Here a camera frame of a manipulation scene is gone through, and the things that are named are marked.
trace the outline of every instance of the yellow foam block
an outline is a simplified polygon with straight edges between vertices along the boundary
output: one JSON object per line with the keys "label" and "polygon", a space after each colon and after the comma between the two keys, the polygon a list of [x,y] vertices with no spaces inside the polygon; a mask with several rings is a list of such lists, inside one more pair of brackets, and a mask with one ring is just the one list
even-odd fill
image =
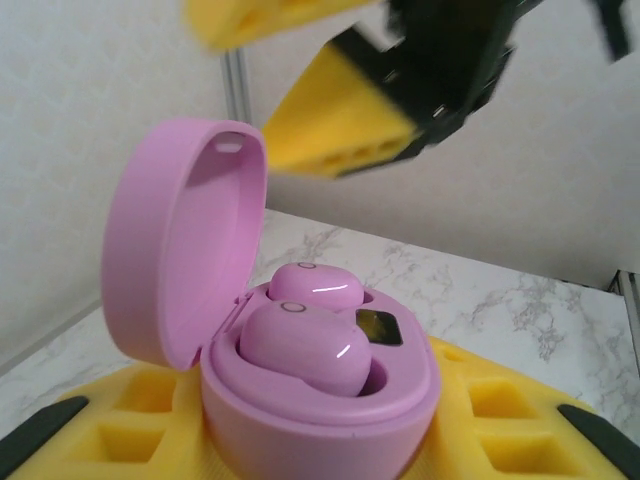
{"label": "yellow foam block", "polygon": [[388,160],[416,135],[413,122],[330,43],[263,133],[272,171],[326,177]]}
{"label": "yellow foam block", "polygon": [[187,0],[187,23],[207,47],[229,50],[372,0]]}
{"label": "yellow foam block", "polygon": [[[556,407],[568,395],[432,339],[442,398],[402,480],[604,480],[624,476]],[[209,441],[198,368],[137,364],[64,396],[89,405],[10,480],[237,480]]]}
{"label": "yellow foam block", "polygon": [[442,396],[407,479],[625,478],[557,411],[589,406],[442,340],[431,344]]}
{"label": "yellow foam block", "polygon": [[137,364],[82,386],[89,404],[11,480],[231,480],[205,430],[200,372]]}

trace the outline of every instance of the wireless earbud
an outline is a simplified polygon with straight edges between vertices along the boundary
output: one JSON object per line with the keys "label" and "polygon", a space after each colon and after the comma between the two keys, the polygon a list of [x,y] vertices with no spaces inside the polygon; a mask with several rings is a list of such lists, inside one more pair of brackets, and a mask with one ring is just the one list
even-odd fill
{"label": "wireless earbud", "polygon": [[249,363],[339,396],[357,396],[371,369],[369,340],[355,323],[291,301],[271,302],[252,312],[239,351]]}
{"label": "wireless earbud", "polygon": [[271,300],[292,300],[329,310],[359,307],[364,287],[358,277],[337,267],[290,263],[280,267],[269,286]]}

